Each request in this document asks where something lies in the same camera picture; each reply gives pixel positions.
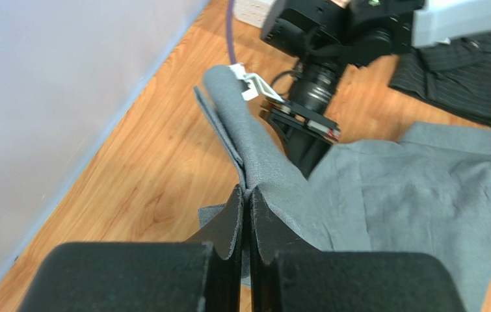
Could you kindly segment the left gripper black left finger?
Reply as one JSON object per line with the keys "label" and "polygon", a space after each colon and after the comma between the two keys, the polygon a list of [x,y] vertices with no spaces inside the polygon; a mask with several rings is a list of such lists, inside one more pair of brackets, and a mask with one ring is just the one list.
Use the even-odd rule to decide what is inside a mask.
{"label": "left gripper black left finger", "polygon": [[222,210],[189,243],[204,248],[198,311],[238,311],[241,288],[244,196],[235,186]]}

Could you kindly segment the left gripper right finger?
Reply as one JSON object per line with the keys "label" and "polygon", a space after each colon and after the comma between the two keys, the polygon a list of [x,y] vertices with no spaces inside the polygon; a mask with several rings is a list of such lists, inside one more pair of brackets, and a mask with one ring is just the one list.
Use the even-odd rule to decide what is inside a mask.
{"label": "left gripper right finger", "polygon": [[250,197],[250,279],[254,311],[298,311],[295,287],[297,269],[290,273],[280,258],[294,260],[294,252],[304,254],[317,249],[297,235],[270,209],[259,188]]}

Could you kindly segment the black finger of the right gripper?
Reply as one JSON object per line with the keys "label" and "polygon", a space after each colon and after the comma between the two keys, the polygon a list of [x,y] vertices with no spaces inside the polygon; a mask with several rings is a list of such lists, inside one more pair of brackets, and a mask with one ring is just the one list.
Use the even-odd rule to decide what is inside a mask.
{"label": "black finger of the right gripper", "polygon": [[307,179],[333,144],[321,135],[288,122],[271,120],[286,157]]}

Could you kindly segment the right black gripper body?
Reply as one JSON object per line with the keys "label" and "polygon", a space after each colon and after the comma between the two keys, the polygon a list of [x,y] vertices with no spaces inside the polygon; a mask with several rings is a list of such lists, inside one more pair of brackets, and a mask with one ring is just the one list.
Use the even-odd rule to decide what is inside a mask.
{"label": "right black gripper body", "polygon": [[260,116],[269,121],[271,116],[290,117],[291,125],[307,130],[331,143],[341,138],[336,122],[325,117],[325,111],[334,97],[341,78],[341,66],[329,60],[297,61],[292,69],[276,75],[269,86],[289,75],[292,83],[279,95],[284,102],[265,100]]}

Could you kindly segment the grey long sleeve shirt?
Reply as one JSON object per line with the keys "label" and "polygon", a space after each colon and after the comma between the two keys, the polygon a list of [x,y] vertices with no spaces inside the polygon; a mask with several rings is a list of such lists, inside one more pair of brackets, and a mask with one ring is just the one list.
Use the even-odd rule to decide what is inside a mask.
{"label": "grey long sleeve shirt", "polygon": [[228,66],[204,73],[198,105],[254,189],[323,251],[421,252],[439,259],[469,311],[491,281],[491,130],[416,122],[398,142],[332,147],[304,177],[251,115]]}

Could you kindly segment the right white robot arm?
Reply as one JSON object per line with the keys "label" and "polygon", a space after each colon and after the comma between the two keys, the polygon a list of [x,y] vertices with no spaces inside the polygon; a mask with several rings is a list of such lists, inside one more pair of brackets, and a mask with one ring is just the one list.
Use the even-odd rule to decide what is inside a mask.
{"label": "right white robot arm", "polygon": [[260,38],[297,63],[286,97],[269,99],[261,116],[309,176],[340,138],[325,111],[348,65],[490,31],[491,1],[276,1]]}

